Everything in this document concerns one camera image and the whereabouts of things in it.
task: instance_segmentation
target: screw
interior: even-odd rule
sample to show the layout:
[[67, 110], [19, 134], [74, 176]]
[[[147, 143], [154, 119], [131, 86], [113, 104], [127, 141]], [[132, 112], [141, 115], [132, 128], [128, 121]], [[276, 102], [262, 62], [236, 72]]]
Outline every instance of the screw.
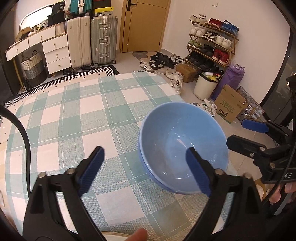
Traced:
[[222, 170], [222, 169], [215, 169], [215, 173], [217, 174], [217, 175], [223, 175], [224, 174], [224, 171]]
[[73, 174], [75, 171], [76, 171], [75, 168], [69, 168], [69, 169], [67, 170], [67, 174]]
[[45, 176], [46, 176], [46, 172], [41, 172], [41, 173], [39, 173], [39, 175], [38, 175], [39, 178], [43, 178], [43, 177], [45, 177]]
[[247, 179], [252, 179], [252, 175], [247, 172], [244, 173], [244, 177]]

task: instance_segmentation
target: wooden door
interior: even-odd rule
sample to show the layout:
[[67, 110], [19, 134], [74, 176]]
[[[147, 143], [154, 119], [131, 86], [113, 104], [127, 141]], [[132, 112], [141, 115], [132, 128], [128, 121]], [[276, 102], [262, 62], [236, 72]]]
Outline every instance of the wooden door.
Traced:
[[127, 0], [122, 52], [158, 51], [169, 0]]

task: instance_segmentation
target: blue bowl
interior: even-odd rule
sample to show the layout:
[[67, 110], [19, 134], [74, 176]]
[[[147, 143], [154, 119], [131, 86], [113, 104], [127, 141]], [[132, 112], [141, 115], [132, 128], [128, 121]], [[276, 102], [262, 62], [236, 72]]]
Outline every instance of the blue bowl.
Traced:
[[178, 194], [197, 194], [200, 188], [185, 160], [194, 147], [216, 169], [226, 170], [229, 151], [219, 124], [204, 110], [182, 102], [157, 106], [142, 123], [140, 160], [162, 188]]

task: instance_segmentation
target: blue gripper pad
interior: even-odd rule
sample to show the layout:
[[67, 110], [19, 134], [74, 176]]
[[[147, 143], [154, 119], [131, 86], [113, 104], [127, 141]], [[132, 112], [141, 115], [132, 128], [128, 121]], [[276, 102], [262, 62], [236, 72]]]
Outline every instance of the blue gripper pad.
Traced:
[[202, 193], [211, 195], [210, 180], [190, 149], [186, 151], [186, 162]]
[[78, 190], [78, 193], [80, 197], [89, 191], [90, 186], [104, 161], [104, 149], [100, 148], [99, 151], [96, 151], [97, 148], [89, 156], [88, 159], [91, 160], [83, 175], [79, 178], [78, 184], [80, 189]]
[[263, 134], [269, 132], [269, 128], [265, 123], [254, 121], [254, 120], [243, 120], [242, 127], [245, 129], [256, 131]]

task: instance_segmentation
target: black cable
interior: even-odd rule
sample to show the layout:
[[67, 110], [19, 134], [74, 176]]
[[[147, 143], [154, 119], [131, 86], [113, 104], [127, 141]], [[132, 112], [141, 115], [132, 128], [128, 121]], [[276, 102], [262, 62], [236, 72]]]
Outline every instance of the black cable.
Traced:
[[279, 179], [276, 184], [274, 185], [274, 187], [271, 189], [271, 191], [268, 193], [268, 195], [263, 199], [262, 203], [265, 204], [269, 198], [275, 193], [276, 189], [278, 188], [278, 186], [280, 185], [281, 181], [284, 179], [284, 176], [286, 175], [287, 171], [288, 171], [288, 168], [290, 167], [290, 164], [291, 164], [291, 161], [294, 157], [294, 154], [295, 154], [295, 150], [296, 150], [296, 142], [294, 144], [294, 147], [293, 147], [293, 150], [291, 152], [291, 156], [289, 158], [289, 161], [285, 167], [285, 170], [281, 176], [281, 179]]
[[28, 197], [30, 197], [30, 194], [31, 194], [31, 187], [30, 187], [31, 149], [30, 149], [29, 137], [27, 135], [27, 132], [26, 132], [24, 126], [19, 121], [19, 119], [2, 105], [0, 105], [0, 116], [1, 115], [3, 117], [5, 117], [6, 119], [8, 119], [9, 121], [11, 121], [15, 125], [15, 127], [20, 131], [20, 134], [22, 135], [22, 138], [24, 140], [25, 149], [26, 149], [26, 183], [27, 183]]

